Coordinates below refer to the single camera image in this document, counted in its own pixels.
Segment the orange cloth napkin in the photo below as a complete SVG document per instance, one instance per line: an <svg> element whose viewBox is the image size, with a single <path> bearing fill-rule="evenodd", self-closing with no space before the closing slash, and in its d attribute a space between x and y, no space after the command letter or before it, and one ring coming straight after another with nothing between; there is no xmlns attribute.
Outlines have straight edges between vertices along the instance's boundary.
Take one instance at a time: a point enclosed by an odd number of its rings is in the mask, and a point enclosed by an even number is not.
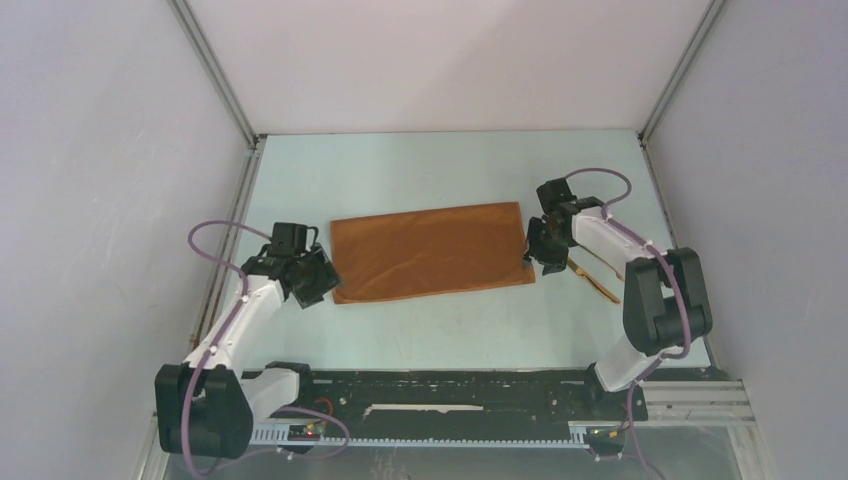
<svg viewBox="0 0 848 480"><path fill-rule="evenodd" d="M532 284L516 202L334 220L337 304L376 303Z"/></svg>

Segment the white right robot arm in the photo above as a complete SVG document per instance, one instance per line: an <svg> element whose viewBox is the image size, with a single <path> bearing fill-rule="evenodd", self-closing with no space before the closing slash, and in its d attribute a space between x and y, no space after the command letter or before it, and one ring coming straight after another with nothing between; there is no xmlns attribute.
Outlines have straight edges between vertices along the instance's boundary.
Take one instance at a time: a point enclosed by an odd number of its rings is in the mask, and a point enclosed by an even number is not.
<svg viewBox="0 0 848 480"><path fill-rule="evenodd" d="M699 255L691 248L662 249L617 221L594 197L550 206L528 222L524 258L544 274L566 269L581 247L624 282L623 337L592 366L596 381L581 392L585 411L606 418L622 390L645 379L663 361L682 359L711 332L713 315Z"/></svg>

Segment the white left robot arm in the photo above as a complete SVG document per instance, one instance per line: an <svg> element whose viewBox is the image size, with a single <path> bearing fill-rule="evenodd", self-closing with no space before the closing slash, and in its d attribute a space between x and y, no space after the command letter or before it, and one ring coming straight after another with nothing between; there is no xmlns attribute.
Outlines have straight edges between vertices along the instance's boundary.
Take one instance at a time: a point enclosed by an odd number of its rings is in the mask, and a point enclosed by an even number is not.
<svg viewBox="0 0 848 480"><path fill-rule="evenodd" d="M182 363L163 365L155 377L159 440L167 453L237 459L254 428L278 409L299 417L315 406L305 363L270 363L251 377L244 372L287 299L306 309L340 285L330 257L320 244L289 256L262 249L236 273L227 312Z"/></svg>

